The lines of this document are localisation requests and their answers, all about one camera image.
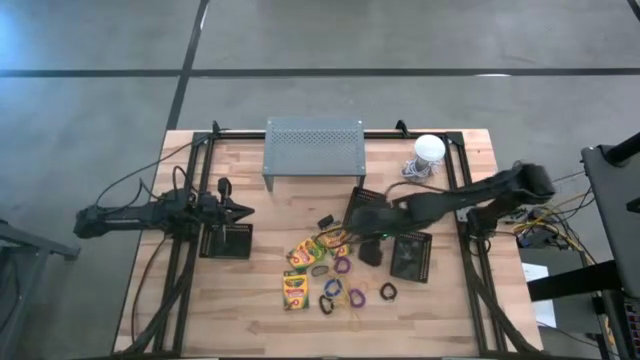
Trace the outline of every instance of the metal grill cover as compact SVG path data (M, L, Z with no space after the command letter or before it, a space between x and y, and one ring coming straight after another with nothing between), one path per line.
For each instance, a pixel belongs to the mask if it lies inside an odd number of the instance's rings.
M268 176L363 176L361 119L269 118L263 174Z

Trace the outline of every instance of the yellow crayon box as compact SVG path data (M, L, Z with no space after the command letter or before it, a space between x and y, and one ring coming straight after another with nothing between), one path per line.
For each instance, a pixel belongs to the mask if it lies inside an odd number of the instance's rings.
M282 291L285 310L309 308L309 282L306 272L285 271L282 275Z
M325 249L313 238L307 238L287 254L287 260L297 270L303 270L324 258Z

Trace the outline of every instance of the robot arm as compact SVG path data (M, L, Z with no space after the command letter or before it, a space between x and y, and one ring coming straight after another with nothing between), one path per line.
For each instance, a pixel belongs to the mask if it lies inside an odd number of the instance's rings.
M482 181L454 191L423 192L382 201L354 210L347 231L360 236L395 235L423 229L446 213L493 200L467 212L471 235L495 230L500 217L521 205L544 204L555 190L546 170L538 165L517 163Z
M231 225L253 214L252 208L238 205L231 198L231 183L218 181L220 201L209 192L196 197L188 189L171 190L159 200L142 206L90 206L76 215L73 232L83 239L102 236L117 230L162 230L168 235L186 235L197 227L188 225Z

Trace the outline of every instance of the gray floor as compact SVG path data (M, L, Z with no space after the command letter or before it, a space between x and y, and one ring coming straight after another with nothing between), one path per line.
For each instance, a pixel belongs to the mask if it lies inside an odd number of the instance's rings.
M0 3L0 69L180 68L197 0ZM212 0L194 68L640 66L625 0ZM0 217L78 242L75 212L157 159L177 79L0 79ZM640 77L192 79L179 129L260 129L268 116L363 116L368 128L488 128L498 163L581 169L582 147L639 130ZM153 172L142 178L150 183ZM135 181L106 200L119 204ZM586 190L584 179L558 198ZM595 207L572 220L610 258ZM137 234L48 264L20 359L107 354ZM578 345L544 331L554 353ZM587 354L597 355L589 350Z

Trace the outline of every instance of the paper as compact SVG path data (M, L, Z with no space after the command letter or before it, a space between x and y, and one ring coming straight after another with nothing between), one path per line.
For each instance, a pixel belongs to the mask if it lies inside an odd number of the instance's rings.
M542 279L549 276L549 269L546 266L522 263L524 277L527 282ZM551 327L556 327L556 315L553 312L553 301L543 300L533 303L533 310L536 312L536 321Z

